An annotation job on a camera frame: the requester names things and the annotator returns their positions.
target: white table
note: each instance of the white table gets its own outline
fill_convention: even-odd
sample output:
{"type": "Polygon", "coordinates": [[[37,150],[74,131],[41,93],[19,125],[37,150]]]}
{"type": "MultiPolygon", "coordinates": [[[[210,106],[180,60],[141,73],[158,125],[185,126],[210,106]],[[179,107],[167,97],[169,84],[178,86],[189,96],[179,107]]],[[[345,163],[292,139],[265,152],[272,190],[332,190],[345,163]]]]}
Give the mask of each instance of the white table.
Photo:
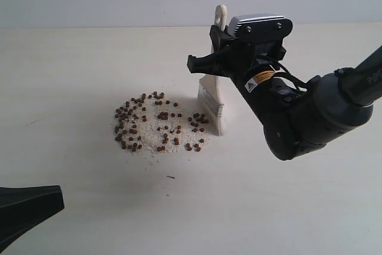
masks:
{"type": "MultiPolygon", "coordinates": [[[[150,165],[118,147],[110,123],[126,98],[173,90],[195,100],[200,75],[187,55],[209,53],[208,32],[0,31],[0,186],[60,185],[66,205],[4,254],[382,252],[378,102],[367,125],[282,162],[224,79],[230,130],[202,152],[150,165]]],[[[356,66],[381,43],[381,23],[296,26],[283,63],[306,81],[356,66]]]]}

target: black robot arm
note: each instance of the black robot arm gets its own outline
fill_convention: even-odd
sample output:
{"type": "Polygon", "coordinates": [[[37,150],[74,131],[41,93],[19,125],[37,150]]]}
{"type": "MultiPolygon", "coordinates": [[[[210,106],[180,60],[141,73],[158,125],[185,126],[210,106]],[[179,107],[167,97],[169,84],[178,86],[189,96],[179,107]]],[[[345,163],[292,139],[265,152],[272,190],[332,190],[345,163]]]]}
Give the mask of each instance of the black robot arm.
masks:
{"type": "Polygon", "coordinates": [[[373,101],[382,96],[382,47],[356,68],[303,83],[279,63],[286,53],[283,39],[291,31],[292,22],[274,14],[234,17],[224,31],[211,26],[215,53],[189,56],[187,62],[191,73],[232,80],[262,123],[270,150],[281,160],[322,149],[364,125],[373,101]]]}

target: black object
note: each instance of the black object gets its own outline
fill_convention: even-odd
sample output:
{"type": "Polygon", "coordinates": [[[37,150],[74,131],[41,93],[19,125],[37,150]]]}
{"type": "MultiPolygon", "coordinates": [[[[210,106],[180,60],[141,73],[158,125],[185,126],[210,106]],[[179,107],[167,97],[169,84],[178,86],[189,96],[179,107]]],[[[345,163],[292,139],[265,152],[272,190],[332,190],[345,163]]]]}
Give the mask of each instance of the black object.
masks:
{"type": "Polygon", "coordinates": [[[0,253],[63,209],[60,186],[0,188],[0,253]]]}
{"type": "Polygon", "coordinates": [[[212,25],[215,52],[201,58],[189,55],[187,67],[191,73],[232,80],[262,123],[277,158],[289,160],[322,149],[369,121],[373,101],[382,96],[382,46],[354,69],[339,69],[304,83],[279,63],[286,53],[282,43],[292,31],[291,21],[247,23],[235,36],[227,32],[231,27],[221,31],[212,25]]]}

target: yellow warning sticker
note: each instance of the yellow warning sticker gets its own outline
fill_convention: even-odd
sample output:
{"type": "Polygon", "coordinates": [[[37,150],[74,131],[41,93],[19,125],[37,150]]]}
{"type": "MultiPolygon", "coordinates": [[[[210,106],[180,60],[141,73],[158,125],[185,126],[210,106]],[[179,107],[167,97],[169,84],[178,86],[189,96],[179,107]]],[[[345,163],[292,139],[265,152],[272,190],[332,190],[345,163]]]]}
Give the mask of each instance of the yellow warning sticker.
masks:
{"type": "Polygon", "coordinates": [[[245,83],[245,89],[250,93],[253,91],[254,88],[257,87],[257,85],[261,84],[264,81],[269,80],[273,75],[275,74],[275,71],[263,71],[256,75],[254,75],[252,78],[248,80],[247,83],[245,83]]]}

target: black nozzle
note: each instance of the black nozzle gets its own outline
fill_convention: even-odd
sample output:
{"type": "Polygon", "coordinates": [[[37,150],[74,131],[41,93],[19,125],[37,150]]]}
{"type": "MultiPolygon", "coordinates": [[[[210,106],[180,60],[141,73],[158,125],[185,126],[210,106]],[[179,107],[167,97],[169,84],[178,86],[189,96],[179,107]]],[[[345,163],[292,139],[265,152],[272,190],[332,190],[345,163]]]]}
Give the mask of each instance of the black nozzle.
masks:
{"type": "Polygon", "coordinates": [[[24,233],[63,209],[60,186],[0,188],[0,253],[24,233]]]}

